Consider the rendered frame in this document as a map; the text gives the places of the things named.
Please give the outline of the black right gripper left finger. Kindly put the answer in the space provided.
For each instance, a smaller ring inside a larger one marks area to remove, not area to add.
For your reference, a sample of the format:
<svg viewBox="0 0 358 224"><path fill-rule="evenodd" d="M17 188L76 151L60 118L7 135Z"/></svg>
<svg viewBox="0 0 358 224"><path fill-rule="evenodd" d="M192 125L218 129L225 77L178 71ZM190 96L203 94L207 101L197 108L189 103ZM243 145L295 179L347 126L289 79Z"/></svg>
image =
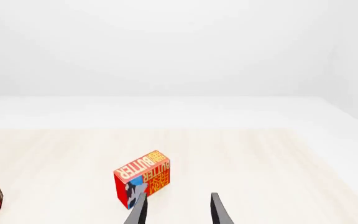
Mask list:
<svg viewBox="0 0 358 224"><path fill-rule="evenodd" d="M147 194L141 193L124 224L145 224L147 218Z"/></svg>

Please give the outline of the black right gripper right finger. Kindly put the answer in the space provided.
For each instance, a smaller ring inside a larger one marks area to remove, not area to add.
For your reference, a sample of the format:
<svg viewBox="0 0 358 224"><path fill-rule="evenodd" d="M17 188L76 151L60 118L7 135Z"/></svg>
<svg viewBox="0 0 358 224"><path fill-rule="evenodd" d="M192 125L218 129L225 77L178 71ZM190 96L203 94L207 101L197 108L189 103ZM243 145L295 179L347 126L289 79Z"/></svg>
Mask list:
<svg viewBox="0 0 358 224"><path fill-rule="evenodd" d="M234 224L216 192L211 194L210 210L213 224Z"/></svg>

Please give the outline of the red butter box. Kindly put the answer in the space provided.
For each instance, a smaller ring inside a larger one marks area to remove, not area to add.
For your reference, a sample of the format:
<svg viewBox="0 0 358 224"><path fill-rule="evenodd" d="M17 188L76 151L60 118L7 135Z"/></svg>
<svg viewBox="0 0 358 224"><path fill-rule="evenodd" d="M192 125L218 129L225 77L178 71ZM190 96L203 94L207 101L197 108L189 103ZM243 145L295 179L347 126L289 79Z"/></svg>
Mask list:
<svg viewBox="0 0 358 224"><path fill-rule="evenodd" d="M152 151L114 171L119 201L130 210L141 194L150 196L170 183L170 159Z"/></svg>

